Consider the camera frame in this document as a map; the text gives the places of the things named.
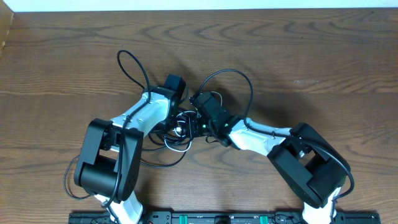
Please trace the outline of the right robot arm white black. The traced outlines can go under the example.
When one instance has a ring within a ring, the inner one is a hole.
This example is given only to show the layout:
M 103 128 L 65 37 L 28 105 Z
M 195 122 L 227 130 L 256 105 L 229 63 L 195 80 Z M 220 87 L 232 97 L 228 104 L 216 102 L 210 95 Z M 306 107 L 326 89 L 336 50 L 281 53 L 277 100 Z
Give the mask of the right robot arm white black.
M 306 123 L 274 128 L 230 114 L 199 114 L 188 123 L 192 137 L 211 136 L 224 147 L 266 156 L 304 202 L 302 217 L 306 223 L 333 223 L 336 201 L 353 190 L 348 162 Z M 341 193 L 347 180 L 351 187 Z

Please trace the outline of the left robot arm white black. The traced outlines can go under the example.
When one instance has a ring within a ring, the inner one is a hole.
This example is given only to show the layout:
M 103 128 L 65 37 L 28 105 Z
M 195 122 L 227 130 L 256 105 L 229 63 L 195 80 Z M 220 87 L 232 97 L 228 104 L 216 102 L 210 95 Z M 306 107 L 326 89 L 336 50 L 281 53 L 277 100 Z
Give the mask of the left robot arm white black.
M 74 173 L 75 185 L 98 199 L 118 223 L 138 223 L 144 208 L 136 186 L 144 138 L 177 114 L 185 87 L 157 86 L 123 114 L 88 125 Z

